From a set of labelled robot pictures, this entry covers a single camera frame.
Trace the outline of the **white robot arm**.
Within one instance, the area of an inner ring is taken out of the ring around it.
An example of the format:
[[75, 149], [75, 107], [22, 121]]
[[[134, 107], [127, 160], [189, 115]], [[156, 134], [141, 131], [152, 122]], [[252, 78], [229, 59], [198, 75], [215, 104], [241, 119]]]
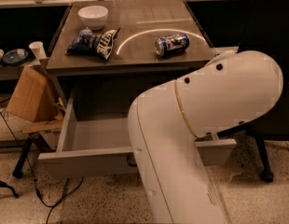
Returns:
[[271, 57], [244, 51], [221, 54], [133, 101], [131, 146], [158, 224], [227, 224], [195, 141], [263, 116], [282, 86]]

